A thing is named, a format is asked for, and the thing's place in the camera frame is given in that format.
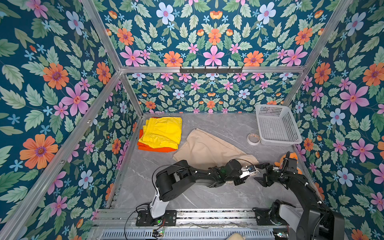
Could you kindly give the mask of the beige shorts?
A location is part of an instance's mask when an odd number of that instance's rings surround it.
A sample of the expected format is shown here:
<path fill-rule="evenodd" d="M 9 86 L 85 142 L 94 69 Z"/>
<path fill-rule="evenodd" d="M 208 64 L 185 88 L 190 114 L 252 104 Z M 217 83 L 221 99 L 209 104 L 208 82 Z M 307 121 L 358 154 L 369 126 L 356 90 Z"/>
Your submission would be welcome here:
<path fill-rule="evenodd" d="M 225 166 L 230 160 L 238 160 L 242 166 L 257 165 L 253 155 L 246 154 L 234 145 L 200 129 L 193 130 L 186 142 L 174 154 L 176 162 L 186 160 L 197 169 Z"/>

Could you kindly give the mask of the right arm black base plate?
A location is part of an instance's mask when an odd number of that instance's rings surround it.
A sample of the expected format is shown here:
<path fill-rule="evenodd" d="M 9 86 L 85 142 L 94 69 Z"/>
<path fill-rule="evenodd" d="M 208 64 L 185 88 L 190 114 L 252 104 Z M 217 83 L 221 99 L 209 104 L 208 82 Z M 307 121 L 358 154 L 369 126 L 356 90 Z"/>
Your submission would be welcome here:
<path fill-rule="evenodd" d="M 258 226 L 279 226 L 282 224 L 272 209 L 253 208 L 252 210 Z"/>

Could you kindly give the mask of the yellow shorts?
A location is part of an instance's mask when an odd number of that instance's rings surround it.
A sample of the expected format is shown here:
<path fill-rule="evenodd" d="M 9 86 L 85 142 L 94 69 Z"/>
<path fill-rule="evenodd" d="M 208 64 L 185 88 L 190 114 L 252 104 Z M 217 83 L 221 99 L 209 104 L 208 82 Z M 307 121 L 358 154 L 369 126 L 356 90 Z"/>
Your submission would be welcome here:
<path fill-rule="evenodd" d="M 177 150 L 181 142 L 183 120 L 180 117 L 149 118 L 139 143 L 152 149 Z"/>

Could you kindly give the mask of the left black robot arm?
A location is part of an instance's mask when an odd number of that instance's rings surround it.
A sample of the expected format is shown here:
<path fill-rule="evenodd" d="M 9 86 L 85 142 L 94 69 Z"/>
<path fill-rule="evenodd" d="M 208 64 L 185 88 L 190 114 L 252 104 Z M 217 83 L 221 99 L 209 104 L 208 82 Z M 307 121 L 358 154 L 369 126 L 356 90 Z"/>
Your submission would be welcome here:
<path fill-rule="evenodd" d="M 219 188 L 227 182 L 238 186 L 257 172 L 256 165 L 245 160 L 248 165 L 242 166 L 242 159 L 232 159 L 221 167 L 209 167 L 207 170 L 194 168 L 186 160 L 173 165 L 163 165 L 152 174 L 152 184 L 156 194 L 149 205 L 153 219 L 161 218 L 166 213 L 170 201 L 182 195 L 194 185 L 208 188 Z"/>

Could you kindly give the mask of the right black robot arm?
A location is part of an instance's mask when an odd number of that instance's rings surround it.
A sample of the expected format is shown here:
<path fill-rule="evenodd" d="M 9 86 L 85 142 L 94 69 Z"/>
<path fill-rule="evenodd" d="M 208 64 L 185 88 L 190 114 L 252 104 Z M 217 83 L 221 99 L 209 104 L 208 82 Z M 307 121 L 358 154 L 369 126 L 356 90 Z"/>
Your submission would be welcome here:
<path fill-rule="evenodd" d="M 332 211 L 318 195 L 308 178 L 299 173 L 297 160 L 288 152 L 283 162 L 275 167 L 269 163 L 255 166 L 265 170 L 262 177 L 255 180 L 263 187 L 274 183 L 283 185 L 293 192 L 301 209 L 288 202 L 276 200 L 268 209 L 253 208 L 259 226 L 290 227 L 297 240 L 345 240 L 345 219 Z"/>

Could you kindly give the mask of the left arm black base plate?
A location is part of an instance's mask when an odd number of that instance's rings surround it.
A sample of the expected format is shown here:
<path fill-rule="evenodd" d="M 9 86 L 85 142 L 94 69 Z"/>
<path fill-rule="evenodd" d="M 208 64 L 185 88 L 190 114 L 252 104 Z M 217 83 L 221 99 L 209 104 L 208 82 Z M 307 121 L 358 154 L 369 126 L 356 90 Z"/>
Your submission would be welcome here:
<path fill-rule="evenodd" d="M 153 218 L 149 210 L 139 211 L 136 220 L 137 227 L 168 227 L 175 226 L 177 220 L 176 210 L 166 210 L 165 214 L 161 217 Z"/>

